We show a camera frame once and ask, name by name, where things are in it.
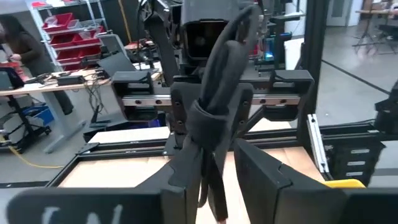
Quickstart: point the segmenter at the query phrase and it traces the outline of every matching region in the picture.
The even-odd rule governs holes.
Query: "yellow object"
[[[0,143],[4,143],[6,142],[6,140],[4,139],[4,137],[2,135],[0,135]],[[29,161],[27,161],[25,158],[23,158],[19,152],[17,151],[17,149],[15,149],[13,146],[8,146],[8,148],[10,149],[10,151],[12,153],[14,153],[18,158],[20,158],[25,164],[32,166],[32,167],[37,167],[37,168],[46,168],[46,169],[59,169],[59,168],[63,168],[63,166],[41,166],[41,165],[36,165],[33,164]]]
[[[129,31],[129,25],[127,24],[126,15],[124,14],[123,3],[122,3],[121,0],[119,0],[118,2],[119,2],[120,11],[121,11],[122,16],[123,16],[123,22],[124,22],[124,27],[126,28],[126,34],[127,34],[128,39],[129,39],[129,43],[131,43],[131,36],[130,36],[130,31]]]
[[[325,181],[323,184],[331,188],[366,188],[365,185],[361,183],[361,181],[356,179],[331,180]]]

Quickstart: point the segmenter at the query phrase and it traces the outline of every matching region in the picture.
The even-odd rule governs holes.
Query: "red storage bin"
[[[87,47],[80,50],[79,58],[82,59],[86,57],[88,60],[94,60],[101,56],[101,48],[100,47]]]
[[[75,45],[86,45],[86,44],[99,44],[101,41],[95,37],[96,33],[101,33],[104,32],[104,27],[99,26],[97,29],[91,30],[90,32],[90,39],[85,39],[81,38],[80,34],[77,34],[75,38],[73,38],[73,44]]]
[[[76,65],[67,65],[62,67],[62,69],[64,71],[74,71],[74,70],[79,70],[81,69],[81,65],[80,64],[76,64]]]
[[[56,50],[62,47],[72,47],[74,46],[73,40],[78,34],[62,34],[54,36],[50,45]]]
[[[57,20],[57,26],[49,27],[49,25],[45,22],[43,25],[44,31],[54,32],[54,31],[66,30],[66,29],[68,29],[69,22],[72,19],[75,19],[73,17],[72,13],[58,14],[58,15],[54,15],[54,17]]]
[[[80,63],[79,50],[63,50],[58,54],[57,61],[64,63]]]

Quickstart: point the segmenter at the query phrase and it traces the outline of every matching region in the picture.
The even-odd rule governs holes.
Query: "wooden board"
[[[266,152],[315,180],[323,180],[302,147],[269,149]],[[167,157],[144,157],[80,162],[59,187],[135,187],[167,161]],[[223,180],[229,214],[227,223],[250,223],[236,177],[233,152],[227,154]],[[208,203],[198,209],[197,223],[216,223]]]
[[[270,122],[267,119],[261,119],[249,132],[263,131],[273,129],[290,128],[288,122]],[[94,135],[89,143],[117,143],[129,141],[142,141],[153,139],[167,139],[170,131],[168,127],[161,128],[144,128],[133,130],[120,130],[120,131],[105,131],[99,132]]]
[[[396,10],[357,10],[355,11],[356,13],[361,13],[361,14],[379,14],[379,15],[383,15],[383,14],[398,14],[398,11]]]

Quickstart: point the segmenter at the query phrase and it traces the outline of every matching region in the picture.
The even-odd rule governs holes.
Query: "wooden table surface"
[[[289,128],[288,122],[258,122],[251,131]],[[168,127],[126,131],[108,131],[96,134],[90,142],[120,142],[167,138]],[[267,149],[284,164],[322,182],[323,178],[303,147]],[[80,162],[63,180],[60,187],[135,187],[156,173],[169,160],[168,157],[142,157]],[[229,218],[226,223],[249,224],[249,218],[236,177],[233,152],[229,152],[224,166],[224,186]],[[198,209],[197,223],[216,223],[208,203]]]
[[[54,72],[52,73],[53,76],[58,76],[61,72]],[[93,80],[95,80],[95,69],[89,70],[78,70],[71,73],[69,76],[74,75],[82,75],[84,79],[87,81],[85,84],[77,84],[77,85],[65,85],[65,86],[58,86],[56,80],[50,80],[48,83],[44,85],[40,85],[38,83],[25,84],[24,87],[18,88],[16,90],[9,90],[9,91],[0,91],[0,96],[9,96],[9,95],[20,95],[20,94],[28,94],[28,93],[41,93],[41,92],[48,92],[48,91],[59,91],[59,90],[76,90],[82,89],[85,85],[91,86],[93,84]],[[160,77],[161,73],[156,72],[152,74],[152,79],[157,80]],[[100,80],[98,81],[98,85],[109,85],[110,80]]]
[[[357,10],[355,12],[361,13],[361,14],[379,14],[379,15],[383,15],[383,14],[396,15],[396,14],[398,14],[398,10],[389,10],[389,9],[385,9],[385,10]]]

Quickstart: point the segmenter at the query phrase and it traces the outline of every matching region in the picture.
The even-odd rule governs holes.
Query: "gray floor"
[[[397,80],[396,63],[398,62],[398,55],[366,55],[361,50],[356,54],[351,45],[358,41],[353,38],[358,34],[360,32],[358,32],[357,27],[327,29],[323,59],[389,91],[392,84]],[[75,113],[81,118],[89,119],[92,112],[88,106],[85,91],[69,92],[69,94],[75,105]],[[117,108],[109,87],[103,87],[102,95],[108,110]],[[386,94],[323,63],[318,94],[318,120],[320,124],[340,124],[373,118],[376,114],[374,111],[375,102],[386,97]],[[41,142],[27,150],[24,157],[41,165],[65,165],[74,153],[82,147],[84,141],[80,132],[56,152],[44,154],[42,148],[50,143],[56,135],[57,127],[55,126],[53,133],[48,137],[44,136]],[[387,142],[386,145],[387,149],[383,151],[377,168],[398,168],[396,162],[398,144]],[[0,182],[50,180],[59,171],[59,169],[39,169],[27,166],[12,154],[0,154],[0,170],[3,170],[0,175]],[[398,187],[398,177],[373,177],[371,186]],[[6,201],[9,195],[15,192],[17,190],[10,190],[6,193],[5,190],[0,189],[0,195],[8,194],[8,196],[0,196],[2,200],[0,204],[3,204],[3,201]]]

